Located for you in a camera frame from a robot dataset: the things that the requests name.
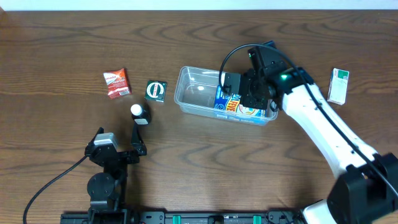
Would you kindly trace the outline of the dark green round-logo box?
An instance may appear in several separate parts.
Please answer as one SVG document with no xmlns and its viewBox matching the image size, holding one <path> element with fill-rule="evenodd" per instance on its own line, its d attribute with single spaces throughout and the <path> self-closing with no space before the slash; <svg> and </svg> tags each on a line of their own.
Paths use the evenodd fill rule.
<svg viewBox="0 0 398 224">
<path fill-rule="evenodd" d="M 167 90 L 167 83 L 149 80 L 146 86 L 145 99 L 151 101 L 164 102 Z"/>
</svg>

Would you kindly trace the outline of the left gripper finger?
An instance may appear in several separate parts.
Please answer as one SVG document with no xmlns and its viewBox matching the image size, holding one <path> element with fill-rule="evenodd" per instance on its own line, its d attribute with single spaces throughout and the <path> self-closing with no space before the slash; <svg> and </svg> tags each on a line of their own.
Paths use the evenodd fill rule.
<svg viewBox="0 0 398 224">
<path fill-rule="evenodd" d="M 96 134 L 94 135 L 94 137 L 92 138 L 92 140 L 88 143 L 89 146 L 93 146 L 94 145 L 94 141 L 97 137 L 97 135 L 99 134 L 103 134 L 104 133 L 104 129 L 102 127 L 99 127 L 99 129 L 97 130 Z"/>
<path fill-rule="evenodd" d="M 138 156 L 147 155 L 147 148 L 139 133 L 139 125 L 137 123 L 134 123 L 133 125 L 130 145 L 137 152 Z"/>
</svg>

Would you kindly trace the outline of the dark bottle white cap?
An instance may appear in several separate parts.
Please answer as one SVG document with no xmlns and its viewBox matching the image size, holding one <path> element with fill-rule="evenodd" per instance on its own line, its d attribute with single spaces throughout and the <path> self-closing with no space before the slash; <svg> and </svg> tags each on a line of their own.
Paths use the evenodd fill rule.
<svg viewBox="0 0 398 224">
<path fill-rule="evenodd" d="M 130 108 L 132 119 L 138 125 L 147 125 L 152 121 L 149 107 L 146 104 L 134 104 Z"/>
</svg>

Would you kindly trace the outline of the blue fever patch box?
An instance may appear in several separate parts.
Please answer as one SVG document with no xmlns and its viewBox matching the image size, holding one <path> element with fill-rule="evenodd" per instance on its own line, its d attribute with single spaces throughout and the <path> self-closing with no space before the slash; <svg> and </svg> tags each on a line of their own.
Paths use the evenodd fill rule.
<svg viewBox="0 0 398 224">
<path fill-rule="evenodd" d="M 234 112 L 238 115 L 265 117 L 267 110 L 248 108 L 241 104 L 241 95 L 225 95 L 220 86 L 217 86 L 214 109 Z"/>
</svg>

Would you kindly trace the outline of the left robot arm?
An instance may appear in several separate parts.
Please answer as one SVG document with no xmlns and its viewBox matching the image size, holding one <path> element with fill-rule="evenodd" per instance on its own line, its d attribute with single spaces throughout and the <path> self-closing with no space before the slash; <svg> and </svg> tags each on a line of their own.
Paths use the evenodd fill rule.
<svg viewBox="0 0 398 224">
<path fill-rule="evenodd" d="M 127 184 L 127 167 L 137 164 L 147 148 L 139 133 L 139 125 L 134 124 L 128 151 L 118 151 L 114 133 L 106 133 L 99 128 L 94 138 L 85 148 L 85 155 L 103 171 L 95 174 L 87 184 L 90 208 L 96 212 L 115 212 L 124 206 Z"/>
</svg>

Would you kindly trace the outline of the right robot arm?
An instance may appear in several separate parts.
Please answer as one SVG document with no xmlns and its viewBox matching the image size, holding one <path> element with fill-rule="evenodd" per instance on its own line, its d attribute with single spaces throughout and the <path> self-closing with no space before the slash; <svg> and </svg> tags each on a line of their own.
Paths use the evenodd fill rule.
<svg viewBox="0 0 398 224">
<path fill-rule="evenodd" d="M 312 77 L 272 42 L 249 44 L 252 69 L 240 81 L 246 107 L 273 101 L 308 134 L 336 182 L 328 197 L 302 210 L 306 223 L 372 223 L 397 211 L 397 158 L 362 141 L 324 99 Z"/>
</svg>

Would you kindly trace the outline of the red white medicine sachet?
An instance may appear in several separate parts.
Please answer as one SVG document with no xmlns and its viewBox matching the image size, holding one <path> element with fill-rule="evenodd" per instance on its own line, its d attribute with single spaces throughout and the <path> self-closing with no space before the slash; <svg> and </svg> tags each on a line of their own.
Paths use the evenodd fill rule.
<svg viewBox="0 0 398 224">
<path fill-rule="evenodd" d="M 131 94 L 131 88 L 129 86 L 125 68 L 104 72 L 103 76 L 108 87 L 108 97 L 110 99 Z"/>
</svg>

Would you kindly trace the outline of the white green medicine box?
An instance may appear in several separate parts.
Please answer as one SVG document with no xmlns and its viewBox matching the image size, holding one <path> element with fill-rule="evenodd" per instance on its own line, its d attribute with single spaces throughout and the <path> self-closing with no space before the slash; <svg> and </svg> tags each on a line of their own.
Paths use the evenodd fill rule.
<svg viewBox="0 0 398 224">
<path fill-rule="evenodd" d="M 337 105 L 345 104 L 348 80 L 349 71 L 334 68 L 331 72 L 327 101 Z"/>
</svg>

